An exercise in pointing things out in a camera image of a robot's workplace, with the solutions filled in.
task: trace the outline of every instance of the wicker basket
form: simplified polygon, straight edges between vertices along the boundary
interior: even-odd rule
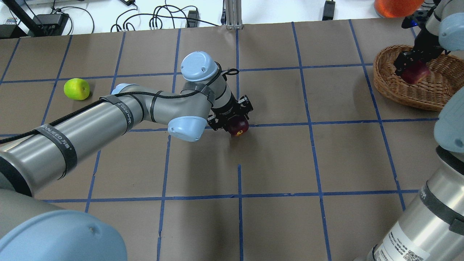
[[[407,84],[395,74],[393,62],[401,51],[412,46],[396,45],[383,49],[374,61],[374,85],[385,97],[397,103],[430,111],[441,111],[464,85],[464,61],[454,55],[441,54],[427,63],[431,74],[415,85]]]

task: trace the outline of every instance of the blue plastic cap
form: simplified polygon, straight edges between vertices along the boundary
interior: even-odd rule
[[[111,92],[111,94],[112,94],[112,95],[118,94],[118,93],[120,93],[124,88],[126,88],[127,86],[130,86],[130,85],[139,86],[139,85],[137,85],[137,84],[118,84],[118,85],[116,85],[116,87],[114,88],[114,90]]]
[[[464,153],[464,88],[444,106],[435,124],[434,136],[445,150]]]
[[[187,55],[180,65],[182,76],[189,82],[204,81],[214,76],[217,69],[218,66],[211,56],[203,51]]]
[[[35,216],[0,239],[0,260],[127,261],[124,241],[110,225],[75,210]]]
[[[454,13],[441,21],[440,45],[448,51],[464,50],[464,13]]]
[[[206,120],[198,116],[183,116],[168,123],[168,132],[181,140],[195,142],[205,131]]]

